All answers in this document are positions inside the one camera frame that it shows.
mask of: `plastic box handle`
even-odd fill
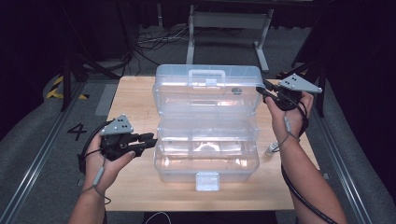
[[[218,78],[221,78],[221,86],[225,86],[225,72],[223,70],[204,70],[191,69],[189,70],[189,85],[194,86],[193,78],[203,77],[205,83],[200,82],[201,87],[216,87],[218,86]]]

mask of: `wooden table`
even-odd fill
[[[160,121],[152,87],[155,77],[123,77],[120,80],[108,119],[125,114],[135,133],[156,133]],[[220,183],[220,191],[196,191],[195,183],[162,182],[154,168],[154,148],[146,149],[119,174],[107,190],[112,202],[107,211],[237,211],[293,209],[290,192],[280,173],[280,157],[264,155],[275,136],[265,104],[257,108],[261,129],[257,140],[260,167],[247,182]],[[303,134],[301,145],[318,167],[312,148]]]

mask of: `yellow tape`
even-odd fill
[[[64,80],[64,76],[59,75],[58,78],[56,78],[55,82],[53,83],[51,89],[49,90],[49,93],[47,93],[47,98],[58,98],[58,99],[63,99],[64,95],[61,93],[56,93],[56,90],[58,89],[59,85],[61,82]],[[81,94],[78,99],[81,100],[88,100],[90,98],[89,94]]]

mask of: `metal rod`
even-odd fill
[[[66,108],[64,112],[60,112],[57,119],[55,120],[51,130],[49,131],[49,135],[47,136],[46,140],[44,141],[42,147],[38,151],[35,159],[33,160],[32,164],[30,165],[29,169],[26,171],[20,186],[16,190],[14,196],[8,203],[6,210],[4,211],[3,215],[0,217],[0,224],[9,224],[12,223],[21,210],[21,207],[26,200],[27,196],[29,195],[30,190],[32,189],[35,181],[38,178],[48,156],[50,155],[53,144],[59,135],[59,131],[62,129],[64,122],[73,107],[74,102],[78,99],[81,95],[82,90],[84,89],[85,83],[78,82],[76,84],[74,95],[72,97],[72,101],[70,105]]]
[[[349,199],[357,220],[359,223],[373,223],[363,202],[361,201],[361,196],[359,195],[355,183],[349,174],[340,151],[335,144],[334,139],[332,138],[332,133],[329,130],[325,118],[320,118],[318,111],[315,108],[313,109],[313,117],[318,121],[319,128],[323,132],[323,135],[329,146],[329,156],[332,160],[332,164],[334,165],[335,171],[341,180],[341,184],[343,185],[346,196]]]

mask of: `metal stand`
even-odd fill
[[[64,59],[64,104],[61,111],[65,111],[71,102],[71,74],[74,75],[77,82],[86,82],[89,77],[83,67],[84,63],[111,79],[120,79],[120,76],[112,73],[100,64],[86,58],[85,56],[68,52]]]
[[[268,33],[273,10],[266,14],[241,14],[241,13],[220,13],[220,12],[199,12],[194,6],[190,7],[189,19],[189,47],[187,50],[186,64],[192,64],[194,57],[194,28],[195,27],[224,27],[242,29],[261,29],[262,35],[259,41],[254,42],[255,50],[260,61],[260,66],[264,73],[269,72],[267,61],[265,60],[262,46]]]

